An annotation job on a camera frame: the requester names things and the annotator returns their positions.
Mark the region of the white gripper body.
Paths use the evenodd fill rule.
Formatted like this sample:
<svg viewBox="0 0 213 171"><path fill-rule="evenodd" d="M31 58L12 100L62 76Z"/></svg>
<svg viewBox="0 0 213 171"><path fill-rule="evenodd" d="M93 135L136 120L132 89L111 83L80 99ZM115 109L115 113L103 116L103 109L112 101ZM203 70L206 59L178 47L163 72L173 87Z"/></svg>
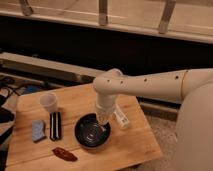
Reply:
<svg viewBox="0 0 213 171"><path fill-rule="evenodd" d="M95 104L97 121L101 125L106 125L110 116L115 111L114 103Z"/></svg>

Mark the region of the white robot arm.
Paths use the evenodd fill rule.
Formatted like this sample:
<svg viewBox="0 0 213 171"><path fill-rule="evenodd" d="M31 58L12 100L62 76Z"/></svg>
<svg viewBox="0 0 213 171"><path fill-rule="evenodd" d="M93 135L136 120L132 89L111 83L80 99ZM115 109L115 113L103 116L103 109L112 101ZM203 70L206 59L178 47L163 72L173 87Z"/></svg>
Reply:
<svg viewBox="0 0 213 171"><path fill-rule="evenodd" d="M213 68L125 76L111 69L93 81L100 124L108 122L120 94L178 103L171 171L213 171Z"/></svg>

